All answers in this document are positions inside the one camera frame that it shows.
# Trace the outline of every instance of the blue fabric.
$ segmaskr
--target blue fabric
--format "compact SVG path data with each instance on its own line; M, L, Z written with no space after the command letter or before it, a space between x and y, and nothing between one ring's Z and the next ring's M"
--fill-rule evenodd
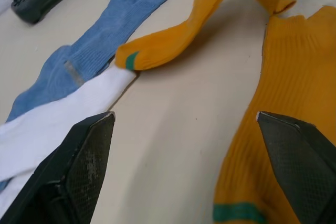
M82 37L49 57L36 82L15 99L7 122L34 107L66 97L99 74L108 66L117 47L165 1L111 0Z

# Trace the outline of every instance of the table surface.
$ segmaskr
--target table surface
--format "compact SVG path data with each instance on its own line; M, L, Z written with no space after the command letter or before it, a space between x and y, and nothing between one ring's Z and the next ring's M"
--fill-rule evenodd
M35 26L0 16L0 122L58 47L78 39L109 0L63 0ZM185 20L193 0L168 0L130 40ZM298 0L286 16L336 0ZM256 90L268 15L224 0L173 62L142 72L112 108L108 168L91 223L212 223L218 171Z

